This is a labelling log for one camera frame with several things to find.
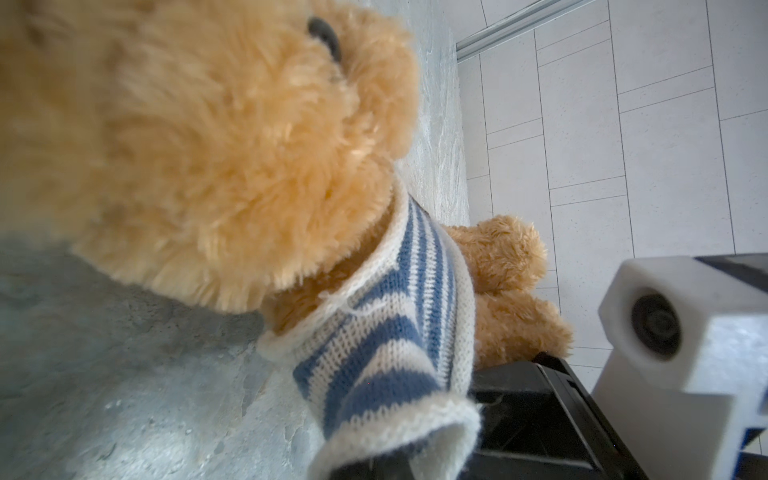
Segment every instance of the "striped sweater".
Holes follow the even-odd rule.
[[[326,443],[310,478],[408,449],[416,478],[456,478],[479,414],[466,398],[475,298],[448,234],[396,181],[381,243],[339,290],[259,351],[293,371]]]

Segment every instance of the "metal strip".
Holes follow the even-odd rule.
[[[539,0],[456,44],[459,63],[517,38],[594,0]]]

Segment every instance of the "round black hole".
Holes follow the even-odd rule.
[[[651,351],[670,359],[680,348],[680,320],[664,296],[655,293],[637,299],[632,307],[632,328]]]
[[[310,23],[307,25],[310,31],[310,35],[317,38],[322,43],[326,44],[331,51],[331,56],[336,63],[341,62],[341,44],[339,43],[339,37],[333,31],[333,28],[328,25],[328,22],[322,18],[313,17],[310,19]]]

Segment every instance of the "plush toy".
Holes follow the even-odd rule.
[[[405,449],[454,478],[474,368],[571,331],[532,227],[443,229],[393,162],[419,73],[391,18],[332,0],[0,2],[0,228],[123,283],[262,310],[327,442],[310,474]]]

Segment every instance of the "tan fur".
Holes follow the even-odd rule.
[[[0,0],[0,233],[185,303],[262,307],[285,332],[386,231],[418,110],[410,41],[334,0]],[[528,293],[536,231],[448,231],[478,293],[478,366],[565,354],[570,330]]]

